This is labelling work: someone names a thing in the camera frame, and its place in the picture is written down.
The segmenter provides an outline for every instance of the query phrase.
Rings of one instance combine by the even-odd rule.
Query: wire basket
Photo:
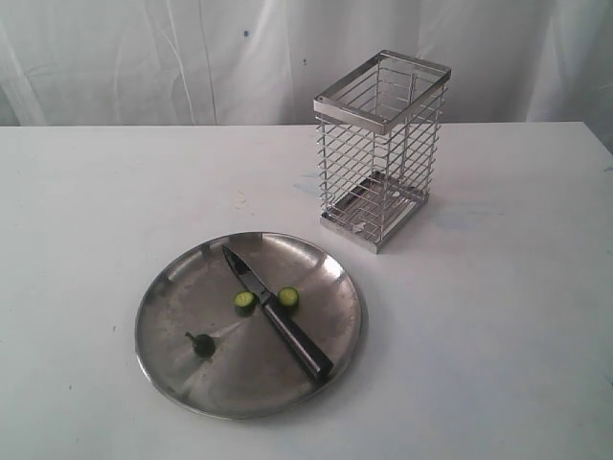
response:
[[[326,227],[376,253],[427,202],[450,76],[382,51],[315,98]]]

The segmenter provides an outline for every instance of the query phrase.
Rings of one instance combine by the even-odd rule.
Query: white table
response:
[[[376,256],[318,223],[312,126],[0,129],[0,458],[612,458],[613,157],[583,124],[442,133]],[[245,230],[326,248],[370,329],[329,391],[238,423],[158,394],[133,325],[169,261]]]

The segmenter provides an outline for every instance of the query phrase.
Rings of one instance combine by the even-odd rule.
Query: basket base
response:
[[[388,181],[388,194],[392,191],[393,202],[389,210],[394,210],[381,227],[372,223],[373,214],[378,211],[375,205],[383,193],[386,177],[383,172],[375,172],[365,178],[358,186],[325,211],[320,221],[329,230],[378,253],[396,231],[412,217],[427,201],[429,194],[414,187],[403,187],[394,179]]]

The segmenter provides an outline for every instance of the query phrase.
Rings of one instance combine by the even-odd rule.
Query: metal plate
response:
[[[324,385],[303,374],[260,309],[247,318],[235,314],[233,299],[243,287],[223,244],[271,290],[299,290],[293,319],[334,362]],[[360,336],[363,308],[347,272],[313,244],[273,233],[230,235],[189,250],[153,281],[136,318],[136,354],[174,402],[217,417],[259,417],[301,403],[338,378]],[[197,357],[185,332],[212,336],[215,354]]]

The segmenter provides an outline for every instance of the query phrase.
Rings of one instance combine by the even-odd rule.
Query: small vegetable piece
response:
[[[249,290],[239,292],[234,297],[234,308],[238,316],[249,316],[258,304],[258,296]]]
[[[300,296],[298,295],[298,290],[295,287],[283,287],[279,294],[279,302],[283,305],[288,311],[294,312],[298,309],[298,304],[300,302]]]
[[[211,357],[215,352],[215,342],[210,335],[200,333],[194,337],[191,333],[185,333],[185,336],[192,341],[193,352],[199,357]]]

